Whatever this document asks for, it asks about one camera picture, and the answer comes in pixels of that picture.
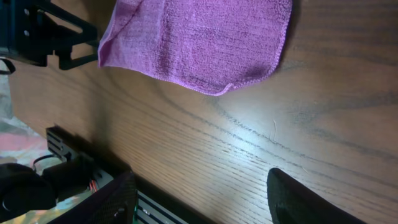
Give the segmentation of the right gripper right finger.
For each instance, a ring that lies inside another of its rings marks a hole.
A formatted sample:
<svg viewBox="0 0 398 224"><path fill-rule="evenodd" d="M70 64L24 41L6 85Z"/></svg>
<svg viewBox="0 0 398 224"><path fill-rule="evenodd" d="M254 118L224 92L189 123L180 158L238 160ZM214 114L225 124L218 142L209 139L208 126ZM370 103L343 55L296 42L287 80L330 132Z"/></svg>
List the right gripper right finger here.
<svg viewBox="0 0 398 224"><path fill-rule="evenodd" d="M278 168L268 172L267 199L276 224L364 224Z"/></svg>

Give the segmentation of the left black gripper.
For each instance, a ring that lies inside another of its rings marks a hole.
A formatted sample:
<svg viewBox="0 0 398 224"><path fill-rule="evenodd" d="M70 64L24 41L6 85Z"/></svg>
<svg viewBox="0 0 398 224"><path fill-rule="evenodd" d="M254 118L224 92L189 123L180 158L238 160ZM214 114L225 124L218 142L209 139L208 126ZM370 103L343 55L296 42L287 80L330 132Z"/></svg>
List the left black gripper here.
<svg viewBox="0 0 398 224"><path fill-rule="evenodd" d="M69 13L49 0L1 0L1 64L13 67L13 60L38 66L47 66L47 54L43 50L34 49L33 45L42 38L43 28L39 20L43 12L81 29L78 33L67 27L63 37L53 39L52 43L62 46L54 50L58 57L58 67L70 70L98 60L98 54L90 54L72 58L73 46L86 43L92 47L98 46L97 28L89 22Z"/></svg>

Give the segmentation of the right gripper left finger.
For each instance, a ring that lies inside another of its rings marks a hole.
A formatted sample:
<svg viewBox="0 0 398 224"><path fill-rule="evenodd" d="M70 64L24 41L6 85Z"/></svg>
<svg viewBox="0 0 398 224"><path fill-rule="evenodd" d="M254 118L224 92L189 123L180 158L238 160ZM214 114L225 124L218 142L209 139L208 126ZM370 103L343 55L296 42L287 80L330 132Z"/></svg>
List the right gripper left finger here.
<svg viewBox="0 0 398 224"><path fill-rule="evenodd" d="M125 172L49 224L132 224L136 182Z"/></svg>

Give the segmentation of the purple microfiber cloth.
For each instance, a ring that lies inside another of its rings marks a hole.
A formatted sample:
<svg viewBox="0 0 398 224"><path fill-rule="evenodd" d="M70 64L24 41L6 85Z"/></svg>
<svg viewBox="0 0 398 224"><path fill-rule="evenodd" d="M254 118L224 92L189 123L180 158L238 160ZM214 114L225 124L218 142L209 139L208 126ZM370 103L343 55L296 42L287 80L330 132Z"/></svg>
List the purple microfiber cloth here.
<svg viewBox="0 0 398 224"><path fill-rule="evenodd" d="M121 0L98 64L219 96L272 75L292 6L291 0Z"/></svg>

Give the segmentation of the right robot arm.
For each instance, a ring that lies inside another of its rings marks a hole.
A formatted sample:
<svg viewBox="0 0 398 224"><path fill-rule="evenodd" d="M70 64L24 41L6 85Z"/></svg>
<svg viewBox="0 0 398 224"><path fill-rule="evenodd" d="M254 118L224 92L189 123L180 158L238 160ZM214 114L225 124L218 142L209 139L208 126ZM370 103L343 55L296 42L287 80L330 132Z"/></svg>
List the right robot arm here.
<svg viewBox="0 0 398 224"><path fill-rule="evenodd" d="M127 170L99 185L83 157L38 174L17 163L1 165L1 221L50 210L86 190L93 194L53 223L211 223L211 220ZM272 223L361 223L278 168L267 176Z"/></svg>

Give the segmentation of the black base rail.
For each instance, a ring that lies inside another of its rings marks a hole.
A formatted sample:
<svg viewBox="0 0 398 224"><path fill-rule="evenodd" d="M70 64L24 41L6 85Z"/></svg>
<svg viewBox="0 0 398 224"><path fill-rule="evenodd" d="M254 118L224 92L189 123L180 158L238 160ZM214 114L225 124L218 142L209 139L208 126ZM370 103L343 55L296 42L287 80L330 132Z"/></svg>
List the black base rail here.
<svg viewBox="0 0 398 224"><path fill-rule="evenodd" d="M46 129L49 151L61 160L52 168L57 186L62 188L59 199L76 195L88 184L92 195L125 172L132 172L128 164L109 152L93 149L79 136L74 136L59 126ZM136 176L137 201L133 223L211 223L212 220L148 180Z"/></svg>

